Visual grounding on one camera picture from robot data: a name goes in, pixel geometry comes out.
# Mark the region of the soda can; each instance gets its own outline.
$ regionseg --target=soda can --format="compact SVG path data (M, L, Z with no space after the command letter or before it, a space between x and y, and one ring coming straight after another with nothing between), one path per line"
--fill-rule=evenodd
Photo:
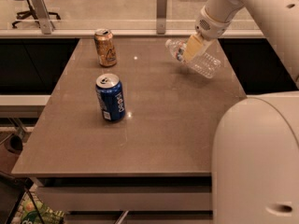
M96 79L95 89L103 118L110 121L122 119L125 115L125 108L122 84L118 76L103 74Z
M113 34L109 29L97 29L94 32L94 42L101 65L109 67L117 63Z

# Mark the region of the cable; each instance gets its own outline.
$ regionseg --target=cable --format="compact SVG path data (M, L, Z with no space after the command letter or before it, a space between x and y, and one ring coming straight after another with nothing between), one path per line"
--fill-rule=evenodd
M2 172L2 171L0 171L0 177L2 177L2 178L4 178L4 179L6 179L6 180L12 182L13 184L15 184L15 185L17 185L17 186L19 186L19 187L21 187L21 188L23 188L23 189L25 190L26 194L29 196L31 202L33 203L33 205L34 205L34 207L35 207L35 210L36 210L36 212L37 212L37 215L38 215L38 217L39 217L41 223L42 223L42 224L45 224L45 221L44 221L44 219L41 217L40 212L39 212L39 210L38 210L38 208L37 208L37 206L36 206L36 202L35 202L35 200L34 200L34 197L32 196L30 190L26 187L26 182L23 181L23 180L17 179L17 178L15 178L15 177L13 177L12 175L8 175L8 174L6 174L6 173L4 173L4 172Z

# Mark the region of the chair leg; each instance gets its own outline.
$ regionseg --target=chair leg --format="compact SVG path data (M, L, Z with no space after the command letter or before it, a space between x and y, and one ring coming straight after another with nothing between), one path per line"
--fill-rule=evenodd
M28 18L30 16L32 16L37 21L37 23L39 24L38 17L36 15L36 11L32 7L32 5L30 4L29 0L26 0L26 1L27 1L28 7L29 7L30 10L29 11L18 12L17 13L17 19L18 20L11 23L12 24L12 28L17 28L17 26L16 26L17 23L21 22L21 20L24 20L24 19L26 19L26 18ZM57 20L61 19L61 17L59 16L59 14L57 12L48 12L48 13L49 13L49 15L56 16Z
M57 12L51 12L51 11L49 11L48 13L49 13L49 15L54 15L54 16L56 16L56 19L57 19L57 20L61 20L61 17L59 16L59 14L58 14Z

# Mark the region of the can lid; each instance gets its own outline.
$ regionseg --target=can lid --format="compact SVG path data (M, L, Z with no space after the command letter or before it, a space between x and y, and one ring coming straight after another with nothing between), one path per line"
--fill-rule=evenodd
M107 28L101 28L101 29L97 29L94 32L96 35L108 35L110 34L110 30Z
M96 85L103 89L115 87L119 82L119 77L111 73L103 74L96 79Z

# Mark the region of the plastic bottle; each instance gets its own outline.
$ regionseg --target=plastic bottle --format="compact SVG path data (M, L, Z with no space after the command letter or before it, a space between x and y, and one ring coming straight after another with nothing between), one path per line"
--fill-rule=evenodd
M165 45L175 59L189 66L204 77L213 78L217 70L221 67L221 61L206 51L198 52L190 61L185 61L183 53L187 47L187 41L168 39Z

